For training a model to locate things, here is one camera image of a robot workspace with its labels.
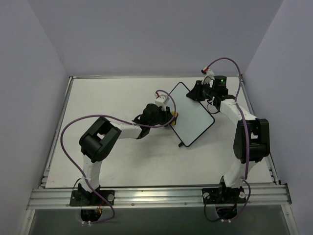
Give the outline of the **yellow bone-shaped eraser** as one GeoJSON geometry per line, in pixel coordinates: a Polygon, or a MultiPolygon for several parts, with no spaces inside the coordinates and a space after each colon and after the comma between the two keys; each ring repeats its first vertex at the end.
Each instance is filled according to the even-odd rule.
{"type": "Polygon", "coordinates": [[[172,111],[171,114],[172,114],[172,122],[170,125],[175,126],[177,123],[177,118],[178,118],[179,114],[177,112],[174,112],[174,111],[172,111]]]}

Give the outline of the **small black-framed whiteboard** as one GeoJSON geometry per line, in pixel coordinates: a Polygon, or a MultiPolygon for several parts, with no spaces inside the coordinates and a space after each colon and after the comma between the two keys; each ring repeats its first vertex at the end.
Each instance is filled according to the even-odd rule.
{"type": "Polygon", "coordinates": [[[171,128],[180,139],[179,147],[190,147],[215,122],[200,102],[186,96],[189,92],[186,85],[179,82],[170,92],[172,98],[167,102],[170,110],[178,113],[176,124],[171,128]]]}

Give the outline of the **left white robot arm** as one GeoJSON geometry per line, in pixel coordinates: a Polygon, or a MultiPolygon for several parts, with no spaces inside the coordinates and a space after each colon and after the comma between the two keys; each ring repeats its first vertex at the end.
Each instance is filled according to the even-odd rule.
{"type": "Polygon", "coordinates": [[[99,117],[79,140],[84,155],[85,174],[78,184],[81,200],[87,205],[94,205],[98,201],[99,193],[96,190],[100,188],[101,164],[118,140],[142,139],[152,127],[175,125],[177,117],[178,113],[171,111],[168,106],[163,109],[152,103],[134,119],[134,124],[116,123],[99,117]]]}

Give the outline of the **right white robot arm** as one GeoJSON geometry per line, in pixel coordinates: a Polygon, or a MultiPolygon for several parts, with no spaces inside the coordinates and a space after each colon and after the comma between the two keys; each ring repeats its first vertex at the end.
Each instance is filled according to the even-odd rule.
{"type": "Polygon", "coordinates": [[[218,198],[228,202],[235,196],[234,188],[242,187],[251,169],[269,155],[269,121],[252,115],[238,103],[237,95],[228,93],[226,76],[214,76],[213,84],[206,81],[208,78],[197,80],[186,96],[193,101],[207,100],[236,125],[233,142],[236,160],[222,176],[217,190],[218,198]]]}

